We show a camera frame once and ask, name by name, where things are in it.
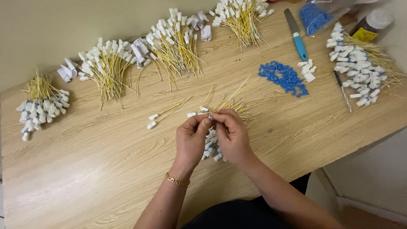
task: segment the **hand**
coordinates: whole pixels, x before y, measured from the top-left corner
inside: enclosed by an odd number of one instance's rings
[[[223,156],[237,165],[243,165],[257,158],[250,147],[249,134],[243,120],[233,109],[221,109],[210,114],[215,123],[218,144]]]
[[[192,116],[178,127],[175,134],[177,154],[169,175],[186,179],[202,159],[205,150],[205,138],[212,126],[209,114]]]

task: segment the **yellow label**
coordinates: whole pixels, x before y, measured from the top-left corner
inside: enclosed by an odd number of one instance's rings
[[[356,38],[363,42],[369,42],[377,37],[377,33],[373,33],[370,31],[365,30],[364,28],[360,28],[358,31],[353,34],[353,38]]]

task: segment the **left hand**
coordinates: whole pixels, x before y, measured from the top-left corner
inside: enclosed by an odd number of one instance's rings
[[[170,176],[188,178],[185,176],[187,174],[190,176],[202,159],[205,150],[205,138],[212,126],[212,120],[208,117],[209,114],[192,116],[177,128],[175,134],[177,154],[169,172]]]

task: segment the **screwdriver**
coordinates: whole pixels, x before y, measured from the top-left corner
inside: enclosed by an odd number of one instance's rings
[[[344,90],[344,86],[342,85],[341,78],[339,78],[339,74],[338,74],[337,71],[333,71],[333,74],[335,75],[335,78],[336,78],[336,81],[338,82],[339,87],[342,89],[342,94],[343,94],[344,97],[345,97],[346,105],[348,105],[349,111],[352,113],[352,107],[350,106],[348,97],[346,97],[345,90]]]

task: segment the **forearm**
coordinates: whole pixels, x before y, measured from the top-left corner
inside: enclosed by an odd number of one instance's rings
[[[188,181],[193,169],[183,169],[173,165],[169,176],[179,181]],[[141,214],[134,229],[176,228],[179,213],[184,202],[187,186],[179,186],[164,179],[157,193]]]
[[[342,228],[324,209],[292,187],[258,158],[239,168],[259,189],[267,204],[297,228]]]

